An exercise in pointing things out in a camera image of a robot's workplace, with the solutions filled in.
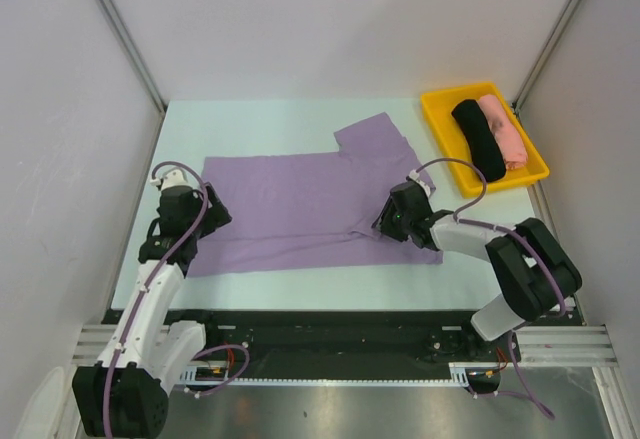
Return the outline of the right aluminium corner post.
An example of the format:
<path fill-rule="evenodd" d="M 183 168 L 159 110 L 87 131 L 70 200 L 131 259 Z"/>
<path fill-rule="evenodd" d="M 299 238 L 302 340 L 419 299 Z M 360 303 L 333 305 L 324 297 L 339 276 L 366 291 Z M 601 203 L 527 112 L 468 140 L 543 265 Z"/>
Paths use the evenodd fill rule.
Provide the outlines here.
<path fill-rule="evenodd" d="M 584 0 L 566 0 L 556 17 L 549 33 L 536 58 L 529 68 L 521 86 L 519 87 L 511 107 L 514 113 L 519 116 L 527 99 L 542 75 L 546 65 L 560 44 L 562 38 L 571 25 L 574 16 L 583 4 Z"/>

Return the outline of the aluminium frame rail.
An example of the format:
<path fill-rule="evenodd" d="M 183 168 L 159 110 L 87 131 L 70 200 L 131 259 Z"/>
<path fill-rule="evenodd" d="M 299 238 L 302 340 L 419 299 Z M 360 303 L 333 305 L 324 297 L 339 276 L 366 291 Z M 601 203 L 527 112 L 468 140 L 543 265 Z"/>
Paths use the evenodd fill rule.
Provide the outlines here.
<path fill-rule="evenodd" d="M 84 325 L 71 362 L 91 365 L 116 329 Z M 616 367 L 618 360 L 605 326 L 527 326 L 516 332 L 525 367 Z"/>

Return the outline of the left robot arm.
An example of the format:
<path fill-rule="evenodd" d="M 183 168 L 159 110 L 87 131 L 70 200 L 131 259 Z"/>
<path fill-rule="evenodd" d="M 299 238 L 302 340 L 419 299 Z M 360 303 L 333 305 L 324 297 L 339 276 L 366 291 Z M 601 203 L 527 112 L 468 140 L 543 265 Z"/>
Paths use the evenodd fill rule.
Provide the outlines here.
<path fill-rule="evenodd" d="M 210 184 L 197 190 L 183 179 L 164 179 L 158 186 L 157 216 L 139 249 L 133 294 L 96 362 L 79 367 L 72 381 L 84 431 L 93 438 L 158 437 L 188 362 L 194 355 L 210 358 L 221 346 L 216 329 L 192 320 L 160 333 L 199 240 L 231 216 Z"/>

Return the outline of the rolled black t shirt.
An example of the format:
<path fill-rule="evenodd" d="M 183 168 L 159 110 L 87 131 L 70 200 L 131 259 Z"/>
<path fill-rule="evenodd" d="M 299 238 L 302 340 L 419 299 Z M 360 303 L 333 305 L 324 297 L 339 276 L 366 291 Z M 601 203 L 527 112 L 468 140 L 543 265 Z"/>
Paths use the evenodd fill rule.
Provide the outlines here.
<path fill-rule="evenodd" d="M 465 99 L 454 107 L 451 115 L 467 142 L 472 164 L 488 183 L 501 180 L 506 175 L 506 166 L 478 102 Z"/>

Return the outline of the yellow plastic tray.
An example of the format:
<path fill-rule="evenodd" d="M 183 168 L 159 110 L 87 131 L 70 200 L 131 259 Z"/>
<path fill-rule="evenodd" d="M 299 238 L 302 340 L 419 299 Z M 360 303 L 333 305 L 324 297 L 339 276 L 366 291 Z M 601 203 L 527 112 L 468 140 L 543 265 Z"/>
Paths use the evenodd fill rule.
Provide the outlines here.
<path fill-rule="evenodd" d="M 506 168 L 497 140 L 479 106 L 479 100 L 486 95 L 497 99 L 499 108 L 521 138 L 527 155 L 522 167 Z M 478 167 L 487 178 L 490 193 L 528 187 L 550 175 L 548 165 L 494 83 L 480 82 L 426 92 L 420 102 L 441 154 Z"/>

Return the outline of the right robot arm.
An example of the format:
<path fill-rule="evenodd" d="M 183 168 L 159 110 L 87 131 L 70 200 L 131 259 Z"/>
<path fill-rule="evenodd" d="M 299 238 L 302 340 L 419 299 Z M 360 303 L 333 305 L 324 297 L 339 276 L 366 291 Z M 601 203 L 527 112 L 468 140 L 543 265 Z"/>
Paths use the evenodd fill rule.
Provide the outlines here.
<path fill-rule="evenodd" d="M 556 310 L 583 285 L 577 267 L 547 226 L 528 218 L 512 227 L 466 219 L 450 210 L 433 210 L 421 182 L 409 179 L 394 187 L 372 228 L 420 249 L 456 252 L 488 262 L 500 294 L 476 311 L 471 329 L 461 335 L 463 352 L 484 360 L 497 339 Z"/>

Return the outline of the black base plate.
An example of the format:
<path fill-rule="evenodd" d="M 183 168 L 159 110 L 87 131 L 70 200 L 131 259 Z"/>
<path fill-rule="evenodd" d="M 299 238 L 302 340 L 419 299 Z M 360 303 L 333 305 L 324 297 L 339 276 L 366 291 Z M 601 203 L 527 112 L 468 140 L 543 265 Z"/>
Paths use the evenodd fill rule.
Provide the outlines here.
<path fill-rule="evenodd" d="M 238 344 L 244 379 L 394 381 L 441 379 L 450 362 L 494 365 L 516 340 L 480 339 L 469 310 L 171 310 L 165 325 L 195 321 L 206 347 Z"/>

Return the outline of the purple t shirt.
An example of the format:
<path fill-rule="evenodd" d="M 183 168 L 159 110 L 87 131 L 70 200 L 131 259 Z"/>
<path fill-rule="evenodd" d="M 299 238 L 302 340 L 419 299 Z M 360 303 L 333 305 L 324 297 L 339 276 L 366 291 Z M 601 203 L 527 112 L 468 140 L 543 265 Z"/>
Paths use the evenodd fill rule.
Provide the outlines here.
<path fill-rule="evenodd" d="M 335 152 L 209 157 L 202 177 L 232 217 L 199 240 L 192 277 L 369 265 L 439 265 L 440 252 L 373 228 L 420 162 L 386 113 L 334 134 Z"/>

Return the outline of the rolled pink t shirt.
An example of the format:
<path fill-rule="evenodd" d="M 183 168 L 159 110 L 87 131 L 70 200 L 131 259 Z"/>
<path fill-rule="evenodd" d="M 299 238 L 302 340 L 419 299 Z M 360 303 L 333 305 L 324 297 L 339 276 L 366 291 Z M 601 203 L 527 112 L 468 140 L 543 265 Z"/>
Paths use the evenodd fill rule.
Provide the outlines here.
<path fill-rule="evenodd" d="M 528 155 L 523 140 L 497 96 L 481 96 L 478 105 L 500 149 L 507 170 L 526 166 Z"/>

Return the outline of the left aluminium corner post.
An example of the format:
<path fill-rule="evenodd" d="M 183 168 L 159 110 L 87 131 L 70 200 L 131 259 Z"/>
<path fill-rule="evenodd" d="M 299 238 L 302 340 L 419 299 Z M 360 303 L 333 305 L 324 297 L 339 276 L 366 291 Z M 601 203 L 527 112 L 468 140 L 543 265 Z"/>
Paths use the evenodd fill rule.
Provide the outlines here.
<path fill-rule="evenodd" d="M 103 14 L 116 42 L 119 44 L 125 58 L 144 89 L 154 108 L 161 116 L 167 111 L 167 103 L 162 98 L 160 89 L 138 48 L 129 28 L 127 27 L 115 0 L 95 0 Z"/>

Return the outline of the aluminium corner post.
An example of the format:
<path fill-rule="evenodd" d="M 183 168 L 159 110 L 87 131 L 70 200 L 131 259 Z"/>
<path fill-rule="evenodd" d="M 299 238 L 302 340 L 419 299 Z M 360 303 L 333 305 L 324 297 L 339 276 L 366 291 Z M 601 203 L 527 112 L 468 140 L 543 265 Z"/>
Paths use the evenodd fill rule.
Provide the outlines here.
<path fill-rule="evenodd" d="M 129 28 L 127 27 L 115 0 L 95 0 L 103 14 L 116 42 L 119 44 L 125 58 L 144 89 L 154 108 L 161 116 L 167 111 L 167 103 L 162 98 L 160 89 L 138 48 Z"/>
<path fill-rule="evenodd" d="M 519 116 L 527 99 L 542 75 L 546 65 L 560 44 L 562 38 L 571 25 L 574 16 L 583 4 L 584 0 L 566 0 L 556 17 L 549 33 L 536 58 L 529 68 L 521 86 L 519 87 L 511 107 L 514 113 Z"/>

